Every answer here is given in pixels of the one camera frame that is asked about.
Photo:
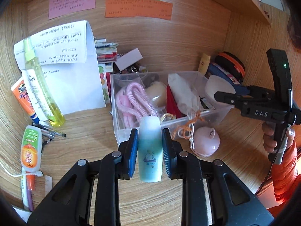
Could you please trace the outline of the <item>orange sleeve forearm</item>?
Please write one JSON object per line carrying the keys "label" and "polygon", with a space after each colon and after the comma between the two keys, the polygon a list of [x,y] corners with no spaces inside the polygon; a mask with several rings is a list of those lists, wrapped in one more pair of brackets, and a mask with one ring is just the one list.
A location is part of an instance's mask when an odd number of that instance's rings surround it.
{"label": "orange sleeve forearm", "polygon": [[293,128],[288,128],[286,137],[288,138],[287,149],[283,155],[282,164],[274,164],[271,170],[274,196],[279,203],[278,206],[268,209],[273,217],[277,217],[281,213],[300,184],[300,174],[297,168],[297,147]]}

